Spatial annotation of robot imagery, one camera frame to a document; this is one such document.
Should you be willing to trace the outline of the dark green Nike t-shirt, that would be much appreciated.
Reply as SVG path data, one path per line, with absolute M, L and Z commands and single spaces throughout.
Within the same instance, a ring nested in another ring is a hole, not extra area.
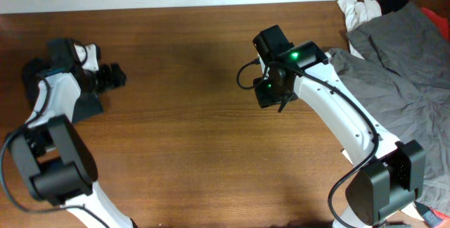
M 38 74 L 51 68 L 50 60 L 34 58 L 22 67 L 21 79 L 25 88 L 30 108 L 33 109 L 39 95 Z M 95 115 L 101 114 L 103 107 L 97 94 L 83 93 L 77 99 L 74 107 L 72 122 L 77 123 Z

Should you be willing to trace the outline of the grey t-shirt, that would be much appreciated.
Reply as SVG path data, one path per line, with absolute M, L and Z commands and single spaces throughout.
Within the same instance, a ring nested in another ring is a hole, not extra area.
M 330 49 L 337 74 L 384 128 L 425 149 L 419 202 L 449 214 L 449 42 L 412 2 L 347 37 L 360 57 Z

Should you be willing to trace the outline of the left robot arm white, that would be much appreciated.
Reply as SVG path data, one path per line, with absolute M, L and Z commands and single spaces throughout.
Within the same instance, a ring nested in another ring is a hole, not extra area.
M 74 127 L 99 112 L 92 103 L 78 109 L 83 98 L 124 85 L 120 66 L 35 60 L 23 67 L 22 80 L 33 111 L 1 151 L 11 154 L 30 195 L 51 204 L 39 213 L 67 211 L 86 227 L 135 227 L 102 190 L 96 161 Z

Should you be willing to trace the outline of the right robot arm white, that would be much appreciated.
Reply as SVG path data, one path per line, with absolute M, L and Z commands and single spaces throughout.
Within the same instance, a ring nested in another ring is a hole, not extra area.
M 330 190 L 345 190 L 348 206 L 333 213 L 334 227 L 377 227 L 388 217 L 417 200 L 423 192 L 425 150 L 415 140 L 403 143 L 385 129 L 346 88 L 330 55 L 313 42 L 293 46 L 287 42 L 255 41 L 264 66 L 261 106 L 284 107 L 296 96 L 306 102 L 341 143 L 353 168 Z

